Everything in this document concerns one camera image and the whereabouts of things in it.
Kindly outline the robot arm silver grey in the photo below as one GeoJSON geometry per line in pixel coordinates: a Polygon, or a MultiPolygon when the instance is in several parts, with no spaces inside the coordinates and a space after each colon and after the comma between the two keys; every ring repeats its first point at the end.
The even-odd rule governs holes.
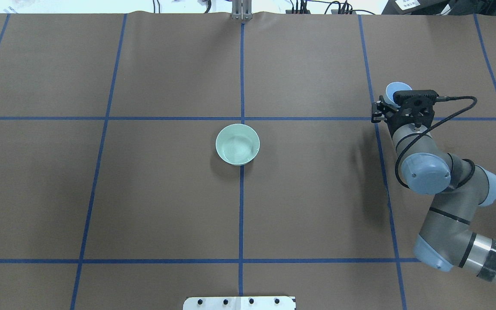
{"type": "Polygon", "coordinates": [[[470,159],[437,146],[428,121],[432,104],[371,104],[371,121],[385,122],[390,132],[398,181],[421,195],[432,195],[413,253],[420,262],[442,272],[458,267],[496,284],[496,239],[471,231],[480,207],[496,200],[496,175],[470,159]]]}

